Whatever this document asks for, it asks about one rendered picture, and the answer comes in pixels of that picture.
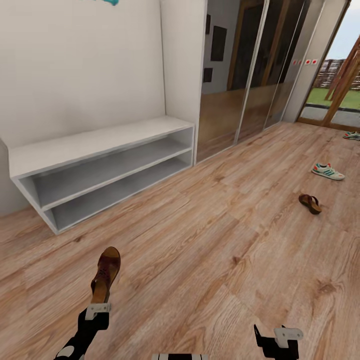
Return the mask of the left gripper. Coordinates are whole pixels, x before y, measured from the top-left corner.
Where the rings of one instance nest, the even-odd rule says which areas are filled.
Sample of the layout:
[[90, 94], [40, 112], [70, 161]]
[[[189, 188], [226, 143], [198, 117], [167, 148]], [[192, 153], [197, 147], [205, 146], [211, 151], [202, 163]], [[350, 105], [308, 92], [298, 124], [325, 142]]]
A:
[[93, 320], [85, 320], [86, 308], [78, 316], [78, 332], [86, 330], [90, 332], [93, 340], [99, 330], [107, 330], [109, 326], [109, 312], [98, 312]]

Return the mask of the sandal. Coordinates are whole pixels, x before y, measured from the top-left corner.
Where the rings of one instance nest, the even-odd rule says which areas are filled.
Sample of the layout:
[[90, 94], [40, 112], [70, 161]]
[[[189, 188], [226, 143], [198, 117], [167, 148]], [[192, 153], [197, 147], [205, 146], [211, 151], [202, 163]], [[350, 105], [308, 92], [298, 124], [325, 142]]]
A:
[[319, 201], [316, 197], [312, 197], [308, 194], [302, 193], [298, 197], [299, 201], [303, 204], [309, 207], [309, 211], [313, 215], [319, 215], [322, 212], [322, 209], [319, 207]]
[[121, 256], [114, 246], [109, 246], [98, 260], [98, 269], [90, 287], [92, 289], [91, 304], [108, 303], [110, 288], [119, 274]]

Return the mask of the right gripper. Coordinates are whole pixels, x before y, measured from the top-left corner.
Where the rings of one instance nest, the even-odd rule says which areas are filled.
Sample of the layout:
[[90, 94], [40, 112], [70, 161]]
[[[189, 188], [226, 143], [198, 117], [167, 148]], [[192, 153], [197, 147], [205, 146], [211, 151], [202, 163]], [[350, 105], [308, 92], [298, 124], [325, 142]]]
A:
[[275, 360], [298, 360], [298, 343], [296, 340], [288, 339], [288, 348], [280, 348], [274, 337], [261, 336], [259, 330], [254, 326], [257, 345], [263, 349], [266, 358]]

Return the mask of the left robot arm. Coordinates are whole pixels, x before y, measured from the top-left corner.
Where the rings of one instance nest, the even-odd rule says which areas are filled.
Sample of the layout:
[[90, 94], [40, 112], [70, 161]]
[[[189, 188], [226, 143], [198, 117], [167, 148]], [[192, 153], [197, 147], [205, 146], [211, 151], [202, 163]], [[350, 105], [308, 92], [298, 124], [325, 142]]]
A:
[[107, 330], [114, 304], [92, 303], [78, 316], [78, 332], [59, 351], [54, 360], [85, 360], [88, 346], [99, 330]]

